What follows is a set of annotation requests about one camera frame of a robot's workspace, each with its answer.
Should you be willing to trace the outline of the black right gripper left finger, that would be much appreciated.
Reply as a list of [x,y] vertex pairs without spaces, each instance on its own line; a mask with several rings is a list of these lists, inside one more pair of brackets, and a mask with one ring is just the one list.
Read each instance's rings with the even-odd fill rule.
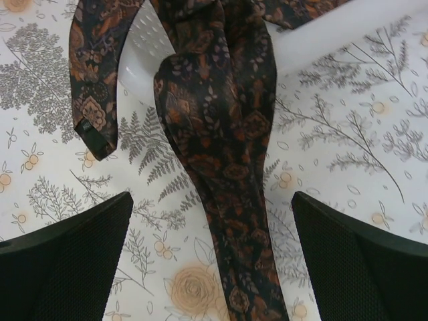
[[101,320],[132,214],[122,192],[1,242],[1,319]]

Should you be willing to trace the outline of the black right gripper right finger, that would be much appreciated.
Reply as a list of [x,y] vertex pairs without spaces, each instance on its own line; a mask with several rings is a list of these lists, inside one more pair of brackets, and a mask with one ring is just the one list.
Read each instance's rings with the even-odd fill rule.
[[292,211],[322,320],[427,319],[427,245],[300,191]]

